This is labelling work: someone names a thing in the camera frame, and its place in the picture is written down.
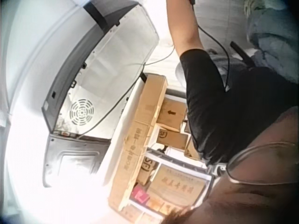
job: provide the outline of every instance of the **floor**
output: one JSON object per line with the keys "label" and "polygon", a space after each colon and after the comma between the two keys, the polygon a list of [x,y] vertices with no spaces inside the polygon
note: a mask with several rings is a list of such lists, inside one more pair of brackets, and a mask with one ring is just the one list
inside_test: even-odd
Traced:
{"label": "floor", "polygon": [[[148,63],[160,60],[173,48],[173,43],[168,29],[166,1],[165,0],[140,0],[144,5],[160,37],[160,43],[151,55]],[[194,6],[199,25],[216,38],[228,52],[233,54],[229,47],[231,41],[238,43],[243,49],[250,49],[246,39],[246,19],[243,12],[244,0],[196,0]],[[200,32],[200,38],[206,49],[213,48],[220,54],[222,49],[208,36]],[[169,87],[184,91],[175,76],[175,68],[179,63],[176,52],[162,62],[148,65],[144,72],[165,75]]]}

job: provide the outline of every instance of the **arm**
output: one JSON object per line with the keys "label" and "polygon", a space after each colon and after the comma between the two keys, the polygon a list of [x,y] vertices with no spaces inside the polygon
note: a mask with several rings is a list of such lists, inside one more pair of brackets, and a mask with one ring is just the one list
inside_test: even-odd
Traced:
{"label": "arm", "polygon": [[178,56],[190,49],[204,49],[189,0],[167,0],[167,17]]}

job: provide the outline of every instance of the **fan vent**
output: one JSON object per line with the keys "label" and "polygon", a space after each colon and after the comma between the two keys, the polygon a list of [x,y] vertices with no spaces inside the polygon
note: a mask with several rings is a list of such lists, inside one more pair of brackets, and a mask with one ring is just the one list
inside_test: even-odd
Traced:
{"label": "fan vent", "polygon": [[88,99],[79,99],[71,106],[70,118],[73,124],[83,126],[93,118],[94,107]]}

